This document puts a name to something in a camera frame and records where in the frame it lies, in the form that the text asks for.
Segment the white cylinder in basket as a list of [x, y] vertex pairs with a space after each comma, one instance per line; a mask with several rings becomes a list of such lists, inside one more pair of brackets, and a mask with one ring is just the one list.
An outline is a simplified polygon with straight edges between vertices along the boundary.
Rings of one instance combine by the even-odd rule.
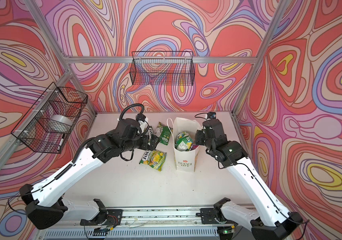
[[55, 133], [68, 133], [72, 125], [73, 121], [63, 115], [53, 115], [48, 122], [49, 129]]

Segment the green candy bag front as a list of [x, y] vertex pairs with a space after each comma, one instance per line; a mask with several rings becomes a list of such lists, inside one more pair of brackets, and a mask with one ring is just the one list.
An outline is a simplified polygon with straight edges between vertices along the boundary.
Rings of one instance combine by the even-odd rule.
[[182, 131], [177, 134], [175, 140], [175, 148], [181, 152], [187, 152], [191, 150], [193, 139], [186, 131]]

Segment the green yellow Fox's bag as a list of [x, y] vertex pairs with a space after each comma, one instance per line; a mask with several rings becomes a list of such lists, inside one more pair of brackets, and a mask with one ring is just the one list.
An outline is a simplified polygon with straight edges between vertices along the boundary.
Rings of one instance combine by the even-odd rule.
[[152, 169], [155, 169], [159, 172], [162, 171], [162, 167], [166, 161], [167, 153], [158, 151], [158, 150], [147, 150], [145, 151], [143, 157], [140, 160], [140, 164], [148, 165]]
[[155, 134], [155, 132], [154, 132], [153, 127], [152, 127], [152, 126], [149, 126], [149, 127], [148, 127], [148, 131], [147, 131], [147, 136], [149, 136], [149, 137], [148, 137], [148, 143], [149, 143], [149, 144], [151, 143], [151, 140], [152, 140], [152, 137], [153, 137], [154, 134]]

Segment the illustrated paper gift bag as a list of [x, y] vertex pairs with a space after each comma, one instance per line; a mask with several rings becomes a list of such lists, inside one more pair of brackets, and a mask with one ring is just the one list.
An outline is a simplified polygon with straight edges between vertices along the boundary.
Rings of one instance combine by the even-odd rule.
[[171, 131], [171, 146], [174, 151], [176, 169], [183, 172], [195, 171], [199, 146], [196, 143], [196, 132], [201, 130], [195, 120], [185, 118], [167, 119]]

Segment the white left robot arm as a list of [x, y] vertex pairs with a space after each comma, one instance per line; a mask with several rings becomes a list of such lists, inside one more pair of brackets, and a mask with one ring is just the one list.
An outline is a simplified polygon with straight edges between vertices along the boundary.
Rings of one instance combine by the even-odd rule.
[[153, 151], [160, 142], [155, 134], [147, 135], [147, 121], [120, 119], [114, 130], [83, 142], [66, 165], [41, 182], [20, 188], [26, 205], [25, 214], [33, 225], [44, 230], [60, 221], [77, 221], [83, 226], [103, 225], [110, 214], [99, 199], [88, 202], [65, 198], [65, 192], [84, 176], [109, 160], [134, 153], [136, 149]]

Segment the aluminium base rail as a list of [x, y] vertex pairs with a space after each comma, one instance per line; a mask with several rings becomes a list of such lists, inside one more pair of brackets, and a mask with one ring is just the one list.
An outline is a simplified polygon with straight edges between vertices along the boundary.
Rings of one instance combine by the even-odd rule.
[[272, 204], [257, 209], [233, 202], [214, 206], [112, 208], [104, 223], [61, 221], [40, 230], [37, 240], [112, 240], [155, 238], [232, 239], [242, 230], [251, 230], [252, 221], [260, 227], [283, 222], [281, 210]]

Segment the green candy bag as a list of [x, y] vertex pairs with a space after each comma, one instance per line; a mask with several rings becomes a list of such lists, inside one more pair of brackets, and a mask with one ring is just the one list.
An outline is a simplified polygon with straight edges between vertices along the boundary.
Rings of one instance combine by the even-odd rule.
[[171, 131], [167, 125], [159, 122], [156, 128], [156, 136], [159, 137], [160, 143], [167, 146], [170, 141]]
[[175, 140], [175, 148], [181, 152], [187, 152], [191, 150], [193, 139], [186, 131], [182, 131], [177, 134]]

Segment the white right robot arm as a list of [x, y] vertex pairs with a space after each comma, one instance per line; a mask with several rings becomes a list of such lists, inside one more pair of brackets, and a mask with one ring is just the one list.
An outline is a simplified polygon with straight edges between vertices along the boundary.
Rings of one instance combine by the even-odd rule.
[[232, 221], [249, 230], [256, 240], [284, 240], [306, 225], [299, 213], [291, 212], [272, 193], [241, 144], [227, 139], [220, 120], [207, 118], [195, 137], [199, 146], [206, 147], [206, 154], [236, 178], [256, 208], [251, 211], [223, 198], [213, 206], [216, 221]]

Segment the black marker in basket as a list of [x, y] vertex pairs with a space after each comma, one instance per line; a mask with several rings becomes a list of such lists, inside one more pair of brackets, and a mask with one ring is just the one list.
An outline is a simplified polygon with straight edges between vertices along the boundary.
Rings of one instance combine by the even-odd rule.
[[57, 148], [57, 151], [58, 151], [58, 152], [61, 151], [63, 141], [64, 141], [64, 138], [61, 138], [61, 140], [60, 140], [60, 142], [59, 142], [59, 144], [58, 144], [58, 148]]

